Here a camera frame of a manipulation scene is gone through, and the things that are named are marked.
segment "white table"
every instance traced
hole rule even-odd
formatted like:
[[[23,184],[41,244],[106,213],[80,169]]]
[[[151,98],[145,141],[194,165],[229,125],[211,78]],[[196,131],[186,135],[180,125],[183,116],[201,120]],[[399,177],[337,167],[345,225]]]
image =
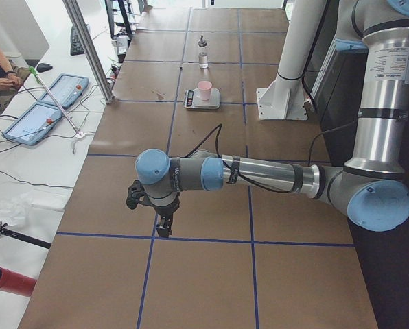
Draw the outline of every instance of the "white table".
[[[113,62],[117,60],[115,50],[111,45],[110,34],[106,14],[104,12],[93,13],[84,17],[90,24],[91,36],[94,38],[95,48],[103,66],[107,72]],[[83,75],[90,79],[89,87],[83,96],[87,95],[91,87],[96,85],[86,56],[70,56],[69,35],[70,26],[66,26],[41,62],[51,64],[54,69],[41,73],[40,76],[46,84],[50,85],[61,73]],[[34,77],[30,76],[25,86],[32,88],[39,86]],[[42,91],[33,91],[39,97]],[[8,106],[4,114],[19,117],[26,111],[35,100],[29,93],[17,95]],[[72,113],[73,122],[79,127],[84,119],[82,131],[94,132],[100,122],[104,111],[105,102],[99,88],[88,98],[84,105],[77,107]],[[6,129],[12,123],[12,119],[4,117],[0,119],[0,130]],[[73,136],[71,125],[64,119],[57,123],[49,135]],[[51,137],[46,138],[33,147],[20,145],[0,154],[0,171],[4,171],[20,180],[48,185],[74,186],[78,174],[86,157],[87,149],[93,138],[92,134],[84,137],[75,144],[75,153],[72,152],[74,138]],[[5,141],[0,143],[0,151],[13,146],[14,143]],[[0,201],[19,198],[22,194],[32,190],[40,190],[48,193],[58,193],[67,198],[71,195],[71,188],[49,188],[46,186],[31,186],[21,184],[12,178],[0,173]],[[52,242],[57,227],[62,218],[62,212],[43,208],[30,208],[24,224],[8,227],[10,230]],[[47,249],[29,243],[18,241],[7,236],[0,238],[0,266],[10,270],[37,278],[47,255]],[[22,297],[0,291],[0,329],[16,328],[26,309],[28,297]]]

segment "computer mouse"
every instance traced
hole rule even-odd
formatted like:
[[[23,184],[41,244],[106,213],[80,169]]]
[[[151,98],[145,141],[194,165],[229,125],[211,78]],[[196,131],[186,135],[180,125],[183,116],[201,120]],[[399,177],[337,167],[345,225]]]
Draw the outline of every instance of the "computer mouse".
[[[48,70],[52,70],[53,66],[47,63],[40,63],[37,65],[37,71],[38,72],[46,72]]]

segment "bottle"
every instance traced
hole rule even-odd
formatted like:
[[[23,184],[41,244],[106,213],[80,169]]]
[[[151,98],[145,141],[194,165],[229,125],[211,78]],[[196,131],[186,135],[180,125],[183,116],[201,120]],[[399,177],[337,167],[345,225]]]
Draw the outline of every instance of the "bottle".
[[[203,36],[201,36],[200,40],[198,41],[198,66],[201,69],[207,69],[208,65],[207,43],[206,40],[203,39]]]

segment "digital scale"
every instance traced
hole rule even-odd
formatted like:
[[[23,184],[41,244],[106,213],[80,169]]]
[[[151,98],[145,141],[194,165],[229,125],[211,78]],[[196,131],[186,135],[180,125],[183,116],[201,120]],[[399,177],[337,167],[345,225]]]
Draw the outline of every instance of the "digital scale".
[[[87,77],[60,74],[49,89],[64,109],[76,102],[89,85]],[[25,113],[23,113],[3,136],[12,142],[35,145],[52,129],[63,113],[52,98],[44,93]]]
[[[75,103],[76,99],[81,96],[88,85],[89,79],[87,77],[63,73],[52,82],[49,89],[61,106],[67,109]],[[44,93],[38,101],[55,106],[54,101],[52,101],[52,98],[47,93]]]
[[[212,88],[211,98],[204,101],[200,98],[200,91],[197,88],[186,90],[183,106],[187,110],[216,110],[220,107],[220,91]]]

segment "keyboard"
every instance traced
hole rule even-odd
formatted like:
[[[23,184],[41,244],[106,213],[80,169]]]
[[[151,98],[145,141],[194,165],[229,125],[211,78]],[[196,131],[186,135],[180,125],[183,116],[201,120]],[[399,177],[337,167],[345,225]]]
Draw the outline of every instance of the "keyboard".
[[[74,55],[81,55],[84,53],[84,49],[82,48],[82,43],[80,38],[78,38],[78,33],[76,33],[76,29],[72,26],[70,31],[70,54]]]

